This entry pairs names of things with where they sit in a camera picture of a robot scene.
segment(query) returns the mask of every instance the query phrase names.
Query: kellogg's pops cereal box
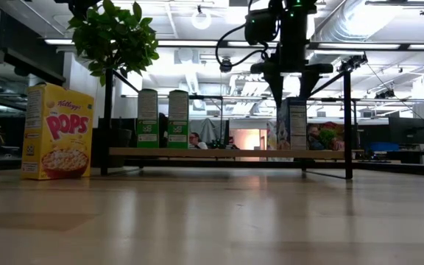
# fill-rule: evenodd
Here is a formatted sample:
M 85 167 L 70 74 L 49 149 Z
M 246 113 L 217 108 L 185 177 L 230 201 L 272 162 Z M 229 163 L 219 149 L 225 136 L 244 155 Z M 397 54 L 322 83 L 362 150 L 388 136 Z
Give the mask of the kellogg's pops cereal box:
M 93 98 L 49 83 L 29 88 L 27 97 L 22 177 L 89 176 Z

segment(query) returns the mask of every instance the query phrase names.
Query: wooden plank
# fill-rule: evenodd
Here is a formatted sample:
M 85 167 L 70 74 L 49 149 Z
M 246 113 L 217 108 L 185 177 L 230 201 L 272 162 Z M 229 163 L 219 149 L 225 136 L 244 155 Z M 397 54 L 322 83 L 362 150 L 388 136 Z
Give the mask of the wooden plank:
M 343 159 L 343 151 L 312 150 L 227 150 L 227 149 L 148 149 L 111 147 L 110 155 L 188 157 L 188 158 L 317 158 Z

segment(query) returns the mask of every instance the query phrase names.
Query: kellogg's logo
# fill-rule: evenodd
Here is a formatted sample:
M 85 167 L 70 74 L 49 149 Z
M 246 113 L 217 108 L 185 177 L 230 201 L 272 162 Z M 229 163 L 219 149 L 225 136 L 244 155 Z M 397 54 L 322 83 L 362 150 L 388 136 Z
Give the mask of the kellogg's logo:
M 60 100 L 57 104 L 59 107 L 68 107 L 70 110 L 79 110 L 81 109 L 80 105 L 75 105 L 73 102 L 68 100 Z
M 77 134 L 88 131 L 88 117 L 81 117 L 77 114 L 61 114 L 59 116 L 48 116 L 46 118 L 50 133 L 54 140 L 60 139 L 60 133 Z

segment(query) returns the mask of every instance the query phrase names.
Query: potted plant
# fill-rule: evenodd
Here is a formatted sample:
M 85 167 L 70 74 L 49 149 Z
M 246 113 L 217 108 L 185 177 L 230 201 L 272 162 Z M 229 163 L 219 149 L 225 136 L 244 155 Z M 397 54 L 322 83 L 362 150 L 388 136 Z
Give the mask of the potted plant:
M 132 5 L 133 13 L 114 6 L 111 0 L 94 5 L 86 16 L 74 16 L 69 21 L 69 29 L 74 29 L 73 42 L 77 56 L 90 61 L 91 75 L 99 77 L 105 86 L 105 117 L 112 112 L 113 72 L 120 71 L 127 78 L 131 71 L 141 75 L 153 60 L 159 58 L 156 48 L 155 31 L 149 26 L 152 18 L 142 18 L 140 5 Z M 104 119 L 99 129 L 93 130 L 92 164 L 107 160 L 108 147 L 126 147 L 132 131 L 120 128 L 111 129 L 110 122 Z M 123 166 L 124 160 L 109 157 L 110 167 Z

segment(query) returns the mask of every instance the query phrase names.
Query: green leaves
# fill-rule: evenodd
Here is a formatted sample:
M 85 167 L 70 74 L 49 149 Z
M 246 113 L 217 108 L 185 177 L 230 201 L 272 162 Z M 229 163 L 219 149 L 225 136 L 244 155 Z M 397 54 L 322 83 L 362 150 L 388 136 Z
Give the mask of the green leaves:
M 141 17 L 138 3 L 133 4 L 133 13 L 114 6 L 111 0 L 103 0 L 102 6 L 103 13 L 91 7 L 86 21 L 69 21 L 77 55 L 90 61 L 88 69 L 99 77 L 101 85 L 106 83 L 106 69 L 120 71 L 126 78 L 131 71 L 142 75 L 160 57 L 155 31 L 150 27 L 152 18 Z
M 137 2 L 133 2 L 133 15 L 137 19 L 137 21 L 141 20 L 141 7 Z
M 110 15 L 115 16 L 116 15 L 116 7 L 110 0 L 104 0 L 102 2 L 102 7 L 104 7 L 104 11 Z

